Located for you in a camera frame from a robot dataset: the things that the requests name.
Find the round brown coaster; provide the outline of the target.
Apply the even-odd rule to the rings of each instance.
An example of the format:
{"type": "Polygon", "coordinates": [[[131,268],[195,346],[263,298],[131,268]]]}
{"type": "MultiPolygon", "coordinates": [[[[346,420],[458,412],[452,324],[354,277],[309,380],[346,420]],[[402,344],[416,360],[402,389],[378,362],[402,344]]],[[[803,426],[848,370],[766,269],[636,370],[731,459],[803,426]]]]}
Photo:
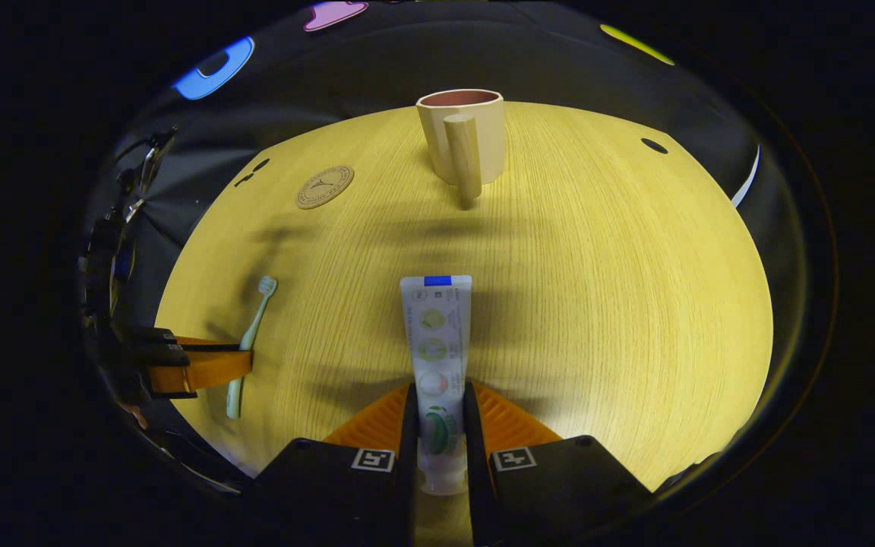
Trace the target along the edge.
{"type": "Polygon", "coordinates": [[[355,170],[350,166],[333,166],[324,169],[305,181],[295,196],[296,207],[314,209],[322,207],[340,196],[355,177],[355,170]]]}

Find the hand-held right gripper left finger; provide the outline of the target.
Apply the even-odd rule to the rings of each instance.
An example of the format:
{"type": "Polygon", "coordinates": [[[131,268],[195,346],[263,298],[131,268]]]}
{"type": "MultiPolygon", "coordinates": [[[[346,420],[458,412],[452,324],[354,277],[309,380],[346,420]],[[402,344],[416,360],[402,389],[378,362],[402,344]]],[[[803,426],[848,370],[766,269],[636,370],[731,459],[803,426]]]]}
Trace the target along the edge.
{"type": "Polygon", "coordinates": [[[417,444],[412,384],[291,440],[252,482],[252,547],[413,547],[417,444]]]}

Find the light green toothbrush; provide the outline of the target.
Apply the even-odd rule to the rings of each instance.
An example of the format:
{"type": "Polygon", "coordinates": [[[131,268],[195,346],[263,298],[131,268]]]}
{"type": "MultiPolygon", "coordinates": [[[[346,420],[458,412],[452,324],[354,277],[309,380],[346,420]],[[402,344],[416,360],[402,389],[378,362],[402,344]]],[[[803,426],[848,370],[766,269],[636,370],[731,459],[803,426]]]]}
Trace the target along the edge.
{"type": "MultiPolygon", "coordinates": [[[[263,321],[265,308],[267,308],[268,302],[277,291],[277,287],[278,281],[276,278],[271,276],[261,277],[257,288],[258,292],[261,294],[260,304],[258,304],[252,323],[249,325],[245,333],[243,333],[240,340],[239,351],[242,351],[243,353],[252,353],[254,342],[256,342],[257,338],[258,328],[260,328],[261,322],[263,321]]],[[[226,394],[226,416],[232,420],[241,418],[241,398],[244,378],[245,375],[234,378],[234,380],[230,381],[228,385],[228,393],[226,394]]]]}

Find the white toothpaste tube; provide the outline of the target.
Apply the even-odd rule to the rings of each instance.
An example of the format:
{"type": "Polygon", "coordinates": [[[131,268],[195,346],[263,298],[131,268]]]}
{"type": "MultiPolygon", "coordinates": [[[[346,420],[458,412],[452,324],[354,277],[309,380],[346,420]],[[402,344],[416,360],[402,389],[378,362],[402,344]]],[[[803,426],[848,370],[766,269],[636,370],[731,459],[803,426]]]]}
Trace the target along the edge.
{"type": "Polygon", "coordinates": [[[470,276],[400,280],[404,330],[418,407],[422,491],[466,491],[464,395],[471,343],[470,276]]]}

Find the black backdrop cloth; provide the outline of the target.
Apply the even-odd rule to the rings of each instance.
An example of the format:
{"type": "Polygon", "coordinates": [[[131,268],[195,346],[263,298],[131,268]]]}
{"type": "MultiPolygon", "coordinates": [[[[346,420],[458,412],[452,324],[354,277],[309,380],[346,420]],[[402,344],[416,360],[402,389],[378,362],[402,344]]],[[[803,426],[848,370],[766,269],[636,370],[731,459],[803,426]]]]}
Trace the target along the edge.
{"type": "MultiPolygon", "coordinates": [[[[305,37],[285,22],[249,42],[247,65],[220,91],[205,100],[170,91],[139,122],[145,129],[176,122],[181,129],[179,152],[153,184],[153,203],[142,215],[144,236],[155,229],[153,215],[166,217],[167,198],[198,190],[191,170],[199,145],[206,158],[228,146],[230,159],[243,159],[248,145],[236,138],[254,138],[258,153],[334,122],[415,108],[423,96],[455,89],[497,91],[504,104],[557,105],[636,122],[671,136],[704,167],[763,262],[773,309],[768,376],[750,418],[703,461],[746,438],[769,398],[775,368],[791,354],[778,322],[784,314],[798,316],[800,305],[772,290],[782,278],[778,267],[798,256],[798,240],[782,238],[798,223],[777,221],[769,229],[753,213],[758,198],[782,196],[784,176],[763,136],[718,84],[690,62],[670,65],[614,40],[593,18],[545,2],[400,5],[337,32],[305,37]]],[[[138,247],[142,264],[158,274],[170,275],[181,254],[153,251],[147,240],[138,247]]],[[[135,278],[124,297],[130,322],[155,322],[167,281],[135,278]]]]}

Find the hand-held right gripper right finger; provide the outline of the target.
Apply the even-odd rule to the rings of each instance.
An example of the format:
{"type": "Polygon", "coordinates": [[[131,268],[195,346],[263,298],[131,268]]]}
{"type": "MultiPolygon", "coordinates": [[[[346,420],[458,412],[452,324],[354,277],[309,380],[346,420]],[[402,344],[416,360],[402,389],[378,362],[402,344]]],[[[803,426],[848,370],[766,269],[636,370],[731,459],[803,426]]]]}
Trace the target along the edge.
{"type": "Polygon", "coordinates": [[[654,494],[590,435],[562,438],[477,382],[466,385],[473,547],[627,541],[654,494]]]}

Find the beige cup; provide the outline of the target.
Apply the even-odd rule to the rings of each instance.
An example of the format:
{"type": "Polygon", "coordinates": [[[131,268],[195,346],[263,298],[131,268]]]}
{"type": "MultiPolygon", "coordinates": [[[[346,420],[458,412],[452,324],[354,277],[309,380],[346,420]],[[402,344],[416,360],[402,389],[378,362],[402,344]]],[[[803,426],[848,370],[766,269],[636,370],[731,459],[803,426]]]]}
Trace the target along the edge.
{"type": "Polygon", "coordinates": [[[457,190],[459,207],[476,206],[504,172],[506,117],[497,91],[435,91],[415,104],[434,173],[457,190]]]}

